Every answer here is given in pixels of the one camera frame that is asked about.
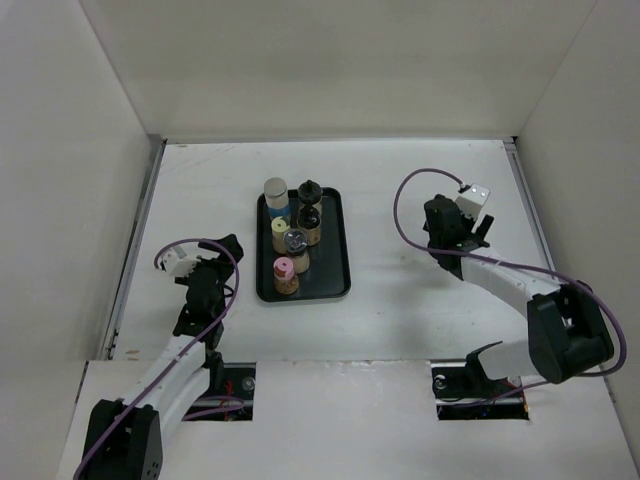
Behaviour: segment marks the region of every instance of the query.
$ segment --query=jar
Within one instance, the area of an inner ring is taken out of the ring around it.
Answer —
[[[277,217],[291,222],[291,208],[289,207],[289,192],[287,184],[281,178],[270,178],[264,182],[264,198],[271,220]]]
[[[273,281],[278,293],[283,295],[296,293],[300,286],[300,281],[290,258],[279,257],[273,262]]]
[[[296,273],[304,273],[309,270],[309,252],[307,252],[307,234],[297,228],[292,228],[284,234],[284,248],[287,257],[293,262]]]
[[[312,180],[307,180],[298,187],[299,210],[305,205],[312,205],[322,215],[322,187]]]
[[[289,231],[289,224],[282,217],[276,217],[271,222],[271,238],[273,240],[273,249],[280,255],[284,255],[287,251],[284,248],[284,234]]]
[[[311,205],[305,205],[298,214],[298,226],[307,234],[307,245],[310,247],[320,242],[320,212]]]

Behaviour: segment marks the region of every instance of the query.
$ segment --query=black tray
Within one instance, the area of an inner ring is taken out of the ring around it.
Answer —
[[[291,225],[297,225],[298,191],[289,190]],[[271,220],[264,195],[258,198],[258,238],[256,244],[256,292],[265,302],[289,302],[337,298],[351,288],[347,237],[344,231],[342,199],[333,188],[322,189],[322,239],[309,247],[311,266],[300,274],[300,288],[292,295],[278,293],[273,285],[273,262],[281,256],[273,249]]]

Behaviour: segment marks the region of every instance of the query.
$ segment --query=red and pink cap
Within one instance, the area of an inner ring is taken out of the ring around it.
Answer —
[[[277,258],[273,262],[273,273],[282,280],[291,280],[293,278],[293,262],[287,257]]]

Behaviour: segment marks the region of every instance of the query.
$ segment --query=label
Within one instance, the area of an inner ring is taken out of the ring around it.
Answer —
[[[287,204],[287,206],[283,208],[271,208],[269,205],[267,205],[267,210],[269,210],[269,216],[271,218],[276,218],[276,217],[290,218],[291,217],[291,208],[289,207],[289,204]]]

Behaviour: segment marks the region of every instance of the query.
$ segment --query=wall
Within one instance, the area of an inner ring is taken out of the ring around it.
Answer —
[[[0,1],[0,465],[55,476],[149,154],[77,0]]]
[[[588,281],[625,328],[629,360],[610,380],[638,465],[638,0],[598,2],[517,145],[556,265]]]
[[[147,131],[516,135],[595,0],[82,0]]]

